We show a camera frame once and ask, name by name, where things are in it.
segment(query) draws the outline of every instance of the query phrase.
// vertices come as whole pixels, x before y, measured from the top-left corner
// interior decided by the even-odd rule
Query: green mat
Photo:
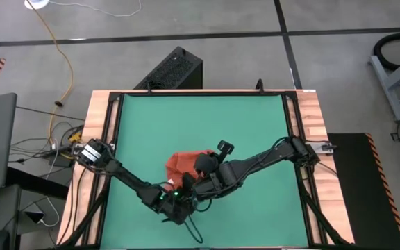
[[[244,159],[288,135],[281,97],[125,96],[117,159],[150,183],[166,181],[165,163],[176,151],[217,150],[234,144],[227,160]],[[204,243],[184,225],[162,223],[117,179],[106,211],[102,249],[187,247],[306,247],[296,176],[290,162],[251,175],[234,193],[212,201],[192,218]]]

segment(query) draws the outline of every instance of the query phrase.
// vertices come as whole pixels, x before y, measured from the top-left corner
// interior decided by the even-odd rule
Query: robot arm
[[[194,166],[200,177],[195,179],[185,173],[183,185],[177,190],[166,190],[160,185],[140,180],[115,159],[110,147],[101,140],[91,139],[78,153],[77,161],[95,174],[118,178],[136,192],[144,205],[156,213],[164,214],[167,217],[165,221],[176,224],[183,224],[195,211],[195,202],[217,199],[232,193],[242,186],[250,174],[282,160],[290,160],[300,165],[315,164],[319,161],[313,149],[295,136],[281,138],[271,149],[246,160],[223,162],[226,155],[232,153],[233,148],[233,145],[221,141],[220,155],[201,154]]]

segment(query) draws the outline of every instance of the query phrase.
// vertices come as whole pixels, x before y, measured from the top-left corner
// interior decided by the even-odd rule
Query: black pc tower
[[[176,47],[135,90],[202,89],[203,60]]]

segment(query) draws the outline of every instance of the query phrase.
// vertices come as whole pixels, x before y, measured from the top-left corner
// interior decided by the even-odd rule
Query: red cloth
[[[200,153],[209,154],[214,152],[213,150],[206,149],[202,151],[194,152],[177,152],[171,156],[171,158],[166,162],[166,174],[167,180],[174,182],[174,187],[180,187],[182,182],[183,173],[188,172],[194,178],[199,175],[194,170],[194,164]]]

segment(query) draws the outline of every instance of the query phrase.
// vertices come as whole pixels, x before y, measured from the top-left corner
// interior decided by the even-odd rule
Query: wooden table
[[[258,90],[154,90],[154,92],[249,92]],[[322,117],[322,112],[320,110],[319,101],[317,99],[317,93],[315,90],[269,90],[269,91],[295,91],[297,93],[297,98],[299,101],[301,119],[303,123],[303,128],[305,131],[307,140],[327,140],[327,134],[324,124],[324,119]],[[83,130],[83,142],[87,142],[91,138],[101,138],[104,119],[106,116],[106,108],[108,106],[108,97],[110,92],[146,92],[146,90],[95,90],[92,93],[90,99],[89,108],[87,111],[87,116],[85,120],[85,126]],[[292,120],[292,126],[294,134],[299,134],[299,130],[296,122],[296,114],[292,105],[290,107],[290,116]],[[115,124],[115,113],[117,109],[117,102],[114,102],[114,107],[112,109],[112,115],[110,120],[110,126],[108,131],[108,141],[110,141],[113,134],[113,127]],[[334,161],[332,156],[319,156],[322,163],[335,169]],[[78,196],[78,209],[76,216],[75,205],[76,205],[76,191],[77,183],[83,173],[84,168],[78,164],[74,167],[73,182],[74,182],[74,202],[71,211],[71,192],[67,196],[67,202],[62,214],[62,221],[60,226],[60,232],[58,234],[58,239],[63,236],[68,221],[70,220],[70,227],[64,235],[63,242],[72,234],[72,224],[75,220],[76,226],[84,218],[86,212],[88,211],[88,204],[90,199],[90,193],[92,189],[92,182],[94,175],[91,172],[84,172],[81,178],[80,191]],[[316,166],[315,172],[315,183],[317,187],[317,194],[319,197],[319,203],[321,211],[326,216],[328,221],[333,225],[335,230],[347,241],[353,242],[353,234],[351,232],[350,223],[347,216],[347,210],[345,208],[344,199],[342,197],[342,191],[340,189],[339,180],[336,176],[330,173],[328,170]],[[103,179],[100,179],[99,189],[103,184]],[[320,242],[317,221],[310,209],[310,220],[312,226],[312,234],[314,241],[316,243]],[[89,244],[94,244],[95,237],[97,234],[99,211],[95,214],[92,219],[92,225],[90,227],[89,234]]]

